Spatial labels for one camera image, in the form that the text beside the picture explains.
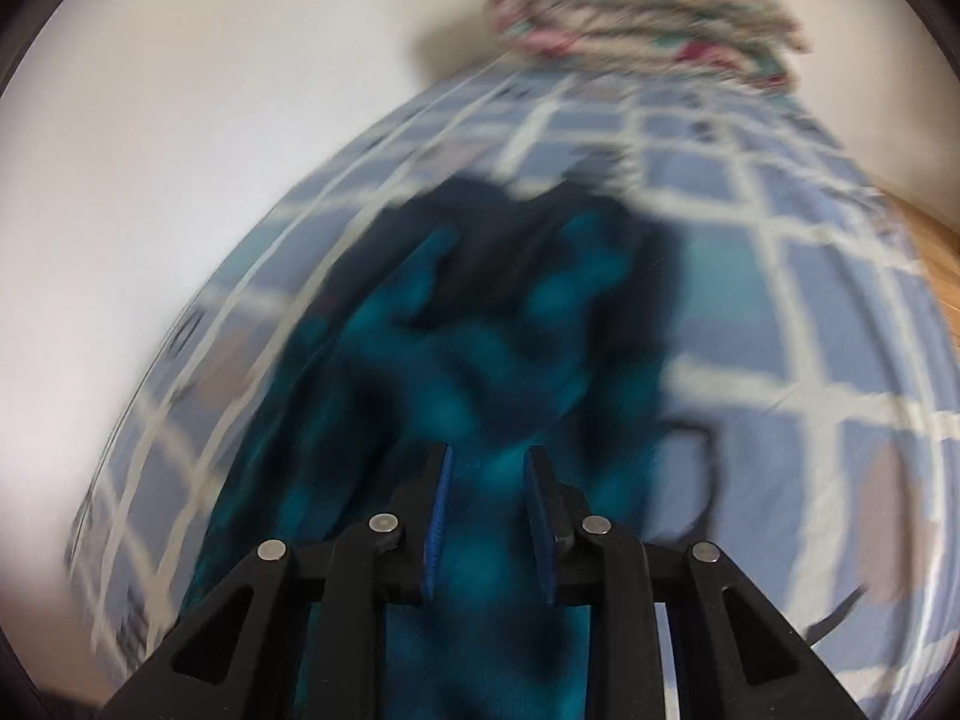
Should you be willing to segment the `blue checked bed sheet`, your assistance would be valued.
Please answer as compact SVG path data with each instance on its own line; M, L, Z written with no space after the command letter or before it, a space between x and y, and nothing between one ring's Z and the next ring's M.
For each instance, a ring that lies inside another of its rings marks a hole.
M65 559L107 678L176 619L309 293L381 206L459 171L521 197L579 179L679 227L665 388L715 433L709 538L866 715L929 706L958 645L958 362L895 213L791 99L499 65L434 85L291 187L167 333Z

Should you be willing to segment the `teal plaid fleece jacket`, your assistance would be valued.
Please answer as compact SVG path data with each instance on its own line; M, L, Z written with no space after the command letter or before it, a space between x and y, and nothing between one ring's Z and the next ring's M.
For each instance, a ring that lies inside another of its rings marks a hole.
M391 718L576 718L589 616L539 587L523 465L639 527L680 286L679 234L584 182L530 200L452 177L387 206L296 324L206 527L195 605L267 538L381 512L452 452L436 595L387 613Z

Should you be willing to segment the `folded floral quilt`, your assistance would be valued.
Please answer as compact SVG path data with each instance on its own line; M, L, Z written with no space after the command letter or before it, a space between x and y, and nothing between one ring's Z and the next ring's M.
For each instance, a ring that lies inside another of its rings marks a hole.
M782 0L488 0L491 34L529 60L597 71L717 76L789 91L804 25Z

